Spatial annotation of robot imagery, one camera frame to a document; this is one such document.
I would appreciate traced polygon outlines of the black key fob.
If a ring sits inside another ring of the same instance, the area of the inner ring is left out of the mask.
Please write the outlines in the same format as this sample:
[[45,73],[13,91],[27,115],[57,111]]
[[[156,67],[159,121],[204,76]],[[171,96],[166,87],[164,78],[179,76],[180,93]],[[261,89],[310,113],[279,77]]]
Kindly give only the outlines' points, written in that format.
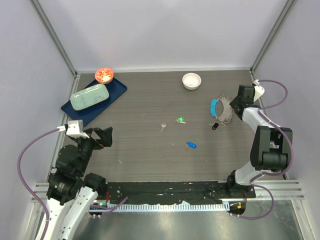
[[214,124],[212,125],[211,129],[212,129],[212,130],[216,130],[218,127],[219,127],[219,123],[216,122],[216,123],[214,123]]

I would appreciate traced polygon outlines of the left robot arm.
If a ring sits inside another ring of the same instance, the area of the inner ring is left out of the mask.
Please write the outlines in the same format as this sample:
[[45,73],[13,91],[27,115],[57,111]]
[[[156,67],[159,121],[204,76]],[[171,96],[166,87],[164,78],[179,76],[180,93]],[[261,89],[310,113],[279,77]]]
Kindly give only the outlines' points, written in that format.
[[81,136],[72,137],[76,145],[60,149],[56,172],[48,178],[46,206],[49,216],[40,230],[45,240],[71,240],[90,205],[107,192],[106,179],[95,173],[86,174],[93,151],[111,147],[113,128],[88,128]]

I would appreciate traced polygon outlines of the pale green oblong dish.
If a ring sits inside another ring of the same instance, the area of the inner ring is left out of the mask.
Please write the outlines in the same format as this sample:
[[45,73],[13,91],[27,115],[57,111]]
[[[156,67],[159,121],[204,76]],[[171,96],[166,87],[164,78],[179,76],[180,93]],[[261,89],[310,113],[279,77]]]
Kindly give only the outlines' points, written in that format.
[[70,103],[75,111],[81,111],[107,100],[109,96],[106,86],[99,83],[74,93],[70,97]]

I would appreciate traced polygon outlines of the large keyring with blue handle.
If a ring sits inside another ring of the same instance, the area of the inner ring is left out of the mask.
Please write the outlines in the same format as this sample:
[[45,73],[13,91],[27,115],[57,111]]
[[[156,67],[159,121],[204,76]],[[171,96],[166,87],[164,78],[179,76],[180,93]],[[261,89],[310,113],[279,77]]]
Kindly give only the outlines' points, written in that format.
[[232,122],[235,111],[230,105],[231,101],[232,98],[228,95],[220,95],[211,101],[210,114],[219,124],[228,125]]

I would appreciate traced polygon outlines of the green tagged key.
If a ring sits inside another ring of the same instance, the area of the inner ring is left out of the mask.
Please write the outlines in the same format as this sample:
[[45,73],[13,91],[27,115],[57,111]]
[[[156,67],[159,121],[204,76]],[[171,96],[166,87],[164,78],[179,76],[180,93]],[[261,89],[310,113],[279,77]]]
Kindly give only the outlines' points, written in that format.
[[177,124],[186,124],[184,117],[179,117],[175,120]]

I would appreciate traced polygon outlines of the red patterned bowl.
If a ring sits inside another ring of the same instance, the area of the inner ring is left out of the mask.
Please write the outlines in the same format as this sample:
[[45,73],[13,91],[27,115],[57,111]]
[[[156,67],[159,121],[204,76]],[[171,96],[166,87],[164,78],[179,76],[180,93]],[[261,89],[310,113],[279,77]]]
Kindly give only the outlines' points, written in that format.
[[108,84],[114,78],[114,71],[112,68],[102,67],[96,71],[94,78],[101,84]]

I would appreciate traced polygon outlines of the plain silver key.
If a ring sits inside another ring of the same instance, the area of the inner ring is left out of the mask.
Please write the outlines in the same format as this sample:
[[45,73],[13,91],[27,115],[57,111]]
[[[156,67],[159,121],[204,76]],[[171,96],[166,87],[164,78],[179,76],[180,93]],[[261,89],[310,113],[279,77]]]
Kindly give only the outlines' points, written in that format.
[[164,128],[166,127],[166,124],[165,123],[162,123],[161,124],[161,132],[163,132]]

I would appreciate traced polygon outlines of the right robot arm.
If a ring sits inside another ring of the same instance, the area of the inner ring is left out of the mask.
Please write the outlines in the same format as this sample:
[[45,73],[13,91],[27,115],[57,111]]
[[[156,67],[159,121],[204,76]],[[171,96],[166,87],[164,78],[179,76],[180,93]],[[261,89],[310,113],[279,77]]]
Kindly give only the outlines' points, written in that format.
[[236,115],[254,131],[249,162],[234,170],[224,186],[233,198],[251,190],[254,181],[263,176],[282,176],[293,163],[293,131],[271,121],[262,108],[254,105],[264,93],[263,87],[240,85],[230,106]]

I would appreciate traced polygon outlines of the blue tagged key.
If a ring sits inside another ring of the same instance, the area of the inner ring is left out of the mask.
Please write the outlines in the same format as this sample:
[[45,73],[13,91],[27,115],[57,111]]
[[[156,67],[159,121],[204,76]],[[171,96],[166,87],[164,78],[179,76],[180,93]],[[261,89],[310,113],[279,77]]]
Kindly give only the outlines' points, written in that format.
[[188,149],[196,149],[197,148],[197,145],[191,141],[187,141],[186,142],[186,150]]

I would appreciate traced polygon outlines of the white ceramic bowl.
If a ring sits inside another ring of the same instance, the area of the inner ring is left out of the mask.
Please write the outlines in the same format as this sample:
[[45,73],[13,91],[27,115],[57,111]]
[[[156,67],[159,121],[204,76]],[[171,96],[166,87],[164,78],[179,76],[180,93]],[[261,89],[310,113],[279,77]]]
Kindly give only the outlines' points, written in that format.
[[196,73],[186,73],[182,77],[182,84],[187,90],[196,90],[202,83],[201,77]]

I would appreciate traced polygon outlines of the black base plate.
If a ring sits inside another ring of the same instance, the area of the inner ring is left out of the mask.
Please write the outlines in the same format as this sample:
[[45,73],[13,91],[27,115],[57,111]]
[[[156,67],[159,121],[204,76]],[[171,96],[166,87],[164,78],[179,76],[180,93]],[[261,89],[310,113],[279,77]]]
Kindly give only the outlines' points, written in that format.
[[108,182],[102,198],[128,205],[174,205],[183,201],[190,205],[220,204],[222,199],[254,199],[252,186],[230,188],[218,181]]

